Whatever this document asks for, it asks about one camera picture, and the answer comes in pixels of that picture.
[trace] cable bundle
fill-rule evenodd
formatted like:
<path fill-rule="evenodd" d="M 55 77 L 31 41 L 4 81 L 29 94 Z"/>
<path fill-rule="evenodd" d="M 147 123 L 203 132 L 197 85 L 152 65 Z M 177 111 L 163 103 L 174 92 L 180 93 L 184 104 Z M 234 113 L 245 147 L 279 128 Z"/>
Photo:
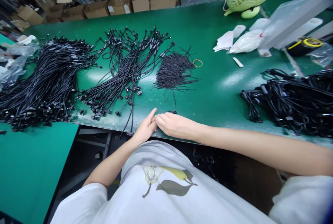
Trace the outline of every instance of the cable bundle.
<path fill-rule="evenodd" d="M 16 0 L 0 0 L 0 11 L 5 15 L 11 15 L 17 12 Z"/>
<path fill-rule="evenodd" d="M 171 89 L 173 93 L 173 99 L 176 105 L 176 97 L 174 90 L 186 92 L 190 83 L 197 82 L 198 80 L 191 80 L 192 70 L 195 68 L 194 64 L 189 60 L 190 54 L 186 51 L 185 55 L 174 52 L 169 56 L 163 58 L 159 70 L 156 74 L 156 82 L 153 88 L 157 89 Z"/>
<path fill-rule="evenodd" d="M 296 78 L 279 69 L 268 69 L 264 75 L 273 79 L 254 90 L 241 92 L 250 104 L 249 118 L 261 122 L 255 104 L 260 105 L 280 127 L 296 135 L 318 135 L 333 138 L 333 71 L 322 70 L 308 77 Z"/>
<path fill-rule="evenodd" d="M 0 121 L 9 123 L 15 132 L 39 122 L 46 122 L 46 126 L 69 122 L 77 90 L 76 72 L 97 67 L 94 61 L 98 57 L 91 54 L 93 46 L 63 37 L 43 44 L 38 58 L 32 59 L 37 62 L 32 75 L 0 92 Z"/>
<path fill-rule="evenodd" d="M 118 99 L 124 99 L 121 94 L 123 92 L 126 93 L 124 105 L 114 113 L 120 116 L 120 112 L 125 105 L 131 106 L 127 124 L 131 117 L 132 124 L 131 130 L 127 134 L 133 135 L 134 97 L 135 94 L 136 96 L 142 94 L 138 82 L 142 76 L 154 69 L 174 45 L 174 42 L 171 43 L 165 52 L 157 55 L 161 43 L 170 37 L 167 36 L 168 33 L 165 36 L 160 34 L 160 31 L 157 31 L 155 27 L 149 34 L 146 30 L 142 40 L 138 38 L 138 34 L 134 30 L 131 31 L 127 27 L 124 32 L 110 30 L 106 35 L 108 37 L 106 44 L 110 46 L 110 51 L 104 53 L 102 58 L 110 59 L 110 71 L 97 83 L 97 86 L 81 91 L 82 93 L 78 95 L 78 99 L 89 105 L 91 111 L 95 114 L 91 118 L 96 120 L 105 114 L 111 114 L 111 109 L 115 102 Z M 112 77 L 100 83 L 107 75 Z"/>

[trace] green workbench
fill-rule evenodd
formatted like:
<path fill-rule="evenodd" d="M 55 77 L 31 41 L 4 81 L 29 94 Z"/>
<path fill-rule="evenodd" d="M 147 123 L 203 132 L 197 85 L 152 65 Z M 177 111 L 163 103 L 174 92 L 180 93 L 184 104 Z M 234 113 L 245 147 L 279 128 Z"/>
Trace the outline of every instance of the green workbench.
<path fill-rule="evenodd" d="M 283 0 L 270 0 L 281 4 Z M 200 59 L 203 66 L 193 71 L 193 76 L 200 78 L 191 88 L 196 90 L 181 93 L 175 91 L 177 113 L 194 121 L 217 127 L 250 129 L 265 133 L 283 135 L 282 128 L 276 127 L 263 113 L 263 123 L 252 123 L 247 119 L 248 107 L 240 98 L 242 89 L 253 89 L 265 82 L 260 74 L 267 68 L 279 68 L 287 73 L 293 67 L 287 57 L 280 51 L 272 50 L 273 57 L 261 58 L 257 51 L 244 54 L 228 55 L 225 51 L 214 53 L 216 40 L 226 31 L 233 30 L 238 24 L 250 25 L 258 18 L 245 20 L 238 14 L 223 16 L 223 2 L 205 3 L 196 6 L 178 7 L 165 10 L 146 11 L 141 13 L 87 19 L 76 22 L 57 23 L 30 27 L 25 34 L 33 34 L 38 38 L 65 36 L 69 39 L 85 39 L 94 44 L 104 31 L 110 28 L 123 30 L 126 26 L 134 29 L 139 38 L 144 30 L 154 26 L 162 33 L 168 32 L 172 37 L 160 47 L 166 49 L 171 41 L 177 47 L 187 49 L 191 46 L 193 58 Z M 236 56 L 243 64 L 239 68 L 232 59 Z M 81 70 L 77 74 L 79 89 L 89 89 L 109 71 L 109 61 L 100 58 L 97 63 L 103 69 Z M 31 72 L 33 65 L 28 65 Z M 148 113 L 157 107 L 158 113 L 175 110 L 170 91 L 152 89 L 155 82 L 155 69 L 151 75 L 139 81 L 142 95 L 134 99 L 134 127 Z M 123 105 L 118 100 L 113 112 Z M 40 224 L 43 222 L 61 171 L 72 146 L 78 125 L 84 124 L 101 128 L 122 131 L 130 112 L 126 106 L 121 117 L 115 114 L 106 115 L 94 121 L 88 106 L 77 103 L 84 109 L 84 115 L 73 111 L 72 123 L 52 123 L 52 127 L 31 127 L 23 133 L 12 133 L 9 126 L 0 124 L 2 130 L 8 130 L 0 136 L 0 210 L 18 219 L 24 224 Z M 170 138 L 158 130 L 155 136 Z M 289 131 L 290 137 L 296 136 Z M 331 139 L 298 137 L 311 142 L 331 143 Z"/>
<path fill-rule="evenodd" d="M 167 49 L 171 41 L 177 47 L 188 49 L 191 46 L 191 53 L 195 53 L 193 59 L 200 59 L 202 67 L 193 71 L 193 76 L 200 78 L 199 82 L 191 85 L 196 90 L 182 93 L 175 91 L 177 109 L 170 91 L 152 89 L 155 82 L 156 68 L 149 76 L 139 81 L 140 96 L 134 99 L 134 126 L 136 130 L 139 123 L 148 113 L 157 107 L 157 113 L 164 113 L 168 110 L 175 110 L 178 114 L 194 121 L 217 127 L 232 127 L 253 129 L 267 133 L 283 134 L 281 128 L 274 126 L 271 121 L 264 121 L 262 124 L 252 123 L 245 118 L 247 105 L 240 98 L 239 92 L 242 89 L 253 89 L 264 82 L 260 72 L 267 68 L 280 68 L 286 72 L 292 72 L 292 66 L 288 59 L 275 52 L 273 58 L 261 58 L 256 51 L 236 55 L 244 64 L 239 68 L 232 55 L 225 51 L 214 53 L 213 47 L 216 40 L 226 31 L 233 30 L 238 24 L 250 26 L 252 20 L 242 19 L 240 15 L 234 14 L 228 17 L 223 16 L 223 3 L 213 2 L 190 7 L 179 7 L 166 10 L 146 11 L 120 16 L 96 18 L 69 23 L 58 23 L 39 25 L 27 30 L 37 38 L 50 36 L 65 36 L 69 39 L 85 39 L 87 43 L 93 44 L 101 36 L 105 39 L 104 31 L 110 28 L 124 30 L 127 26 L 144 37 L 145 29 L 152 30 L 154 26 L 161 33 L 168 32 L 171 39 L 165 41 L 160 47 L 160 52 Z M 84 69 L 78 72 L 77 80 L 79 89 L 89 89 L 109 72 L 109 60 L 99 58 L 97 64 L 103 69 Z M 123 100 L 117 100 L 111 109 L 117 111 L 124 104 Z M 84 109 L 84 115 L 73 111 L 74 123 L 108 128 L 122 131 L 130 112 L 130 106 L 125 106 L 118 117 L 115 114 L 105 115 L 98 120 L 92 120 L 93 113 L 87 105 L 77 103 L 79 109 Z M 167 138 L 162 131 L 157 131 L 155 136 Z"/>

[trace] plastic bag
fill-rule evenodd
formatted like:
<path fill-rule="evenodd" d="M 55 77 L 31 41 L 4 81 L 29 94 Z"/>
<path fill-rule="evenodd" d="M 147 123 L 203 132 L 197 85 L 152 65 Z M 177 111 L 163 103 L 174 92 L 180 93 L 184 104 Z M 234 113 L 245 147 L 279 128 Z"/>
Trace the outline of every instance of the plastic bag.
<path fill-rule="evenodd" d="M 33 56 L 36 50 L 38 50 L 38 43 L 33 43 L 28 46 L 11 46 L 8 47 L 7 49 L 7 54 L 8 55 L 13 55 L 13 56 L 25 56 L 25 57 L 30 57 Z"/>
<path fill-rule="evenodd" d="M 259 47 L 263 41 L 262 30 L 254 30 L 242 35 L 230 48 L 227 54 L 251 52 Z"/>
<path fill-rule="evenodd" d="M 9 69 L 0 75 L 0 91 L 6 86 L 13 86 L 19 76 L 26 71 L 23 70 L 27 62 L 27 57 L 21 56 L 15 59 Z"/>
<path fill-rule="evenodd" d="M 326 67 L 333 62 L 333 46 L 328 43 L 323 43 L 323 45 L 307 54 L 310 56 L 311 61 L 322 67 Z"/>

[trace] yellow tape measure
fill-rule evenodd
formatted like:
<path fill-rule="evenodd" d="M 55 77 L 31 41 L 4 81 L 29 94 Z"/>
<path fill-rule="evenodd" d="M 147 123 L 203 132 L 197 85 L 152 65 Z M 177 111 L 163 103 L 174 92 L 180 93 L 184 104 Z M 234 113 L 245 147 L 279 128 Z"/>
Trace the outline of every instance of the yellow tape measure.
<path fill-rule="evenodd" d="M 305 38 L 298 42 L 293 42 L 287 47 L 287 52 L 294 57 L 304 56 L 311 51 L 320 48 L 323 42 L 315 38 Z"/>

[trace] yellow rubber band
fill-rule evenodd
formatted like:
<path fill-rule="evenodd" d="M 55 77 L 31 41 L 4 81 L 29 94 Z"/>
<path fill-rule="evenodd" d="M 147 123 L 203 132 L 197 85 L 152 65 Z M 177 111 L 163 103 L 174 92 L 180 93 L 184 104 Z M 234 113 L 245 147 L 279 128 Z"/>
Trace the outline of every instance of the yellow rubber band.
<path fill-rule="evenodd" d="M 199 61 L 199 62 L 201 62 L 201 65 L 200 65 L 200 66 L 196 66 L 195 63 L 194 63 L 194 61 Z M 194 66 L 196 66 L 197 68 L 200 68 L 200 67 L 203 65 L 202 61 L 199 60 L 199 59 L 195 59 L 195 60 L 193 60 L 193 64 L 194 64 Z"/>

